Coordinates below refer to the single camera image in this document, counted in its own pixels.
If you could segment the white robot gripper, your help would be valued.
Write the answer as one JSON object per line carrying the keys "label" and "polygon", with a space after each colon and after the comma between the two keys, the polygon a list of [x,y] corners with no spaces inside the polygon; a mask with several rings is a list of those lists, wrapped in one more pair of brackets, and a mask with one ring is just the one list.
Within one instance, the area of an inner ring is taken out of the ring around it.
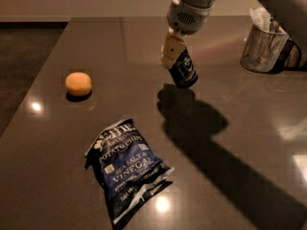
{"label": "white robot gripper", "polygon": [[[201,28],[211,8],[212,0],[170,0],[167,11],[169,27],[183,35],[192,35]],[[185,48],[182,37],[167,33],[161,50],[161,65],[171,69]]]}

